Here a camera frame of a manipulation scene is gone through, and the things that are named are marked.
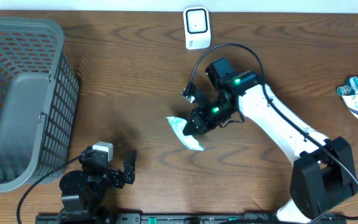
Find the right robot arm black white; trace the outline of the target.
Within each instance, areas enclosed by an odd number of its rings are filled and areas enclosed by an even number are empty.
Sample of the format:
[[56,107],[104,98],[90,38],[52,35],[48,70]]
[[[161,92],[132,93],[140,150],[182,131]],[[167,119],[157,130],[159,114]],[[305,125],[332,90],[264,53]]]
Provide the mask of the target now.
[[239,73],[220,58],[205,72],[218,98],[210,101],[194,85],[184,94],[198,105],[178,132],[188,149],[203,150],[195,137],[225,127],[239,113],[260,127],[292,166],[291,199],[276,212],[280,221],[327,220],[329,210],[358,193],[352,148],[344,138],[329,139],[306,124],[252,70]]

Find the teal wet wipes pack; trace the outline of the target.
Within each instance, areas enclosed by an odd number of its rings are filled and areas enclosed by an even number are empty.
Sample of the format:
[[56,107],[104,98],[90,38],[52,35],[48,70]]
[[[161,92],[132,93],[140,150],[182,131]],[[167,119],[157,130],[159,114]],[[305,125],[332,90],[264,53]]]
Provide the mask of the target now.
[[183,118],[169,116],[167,117],[170,127],[181,143],[189,150],[192,151],[205,151],[206,149],[196,140],[192,135],[185,136],[183,130],[187,121]]

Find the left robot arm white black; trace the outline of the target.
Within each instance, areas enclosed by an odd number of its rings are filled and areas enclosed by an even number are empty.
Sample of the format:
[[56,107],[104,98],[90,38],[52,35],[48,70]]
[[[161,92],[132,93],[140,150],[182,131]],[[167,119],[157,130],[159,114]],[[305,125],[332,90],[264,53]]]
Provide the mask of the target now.
[[137,152],[130,152],[123,162],[124,170],[109,168],[111,155],[109,151],[88,146],[79,156],[81,169],[61,178],[63,209],[58,215],[58,223],[116,223],[116,216],[102,206],[104,196],[111,189],[134,183]]

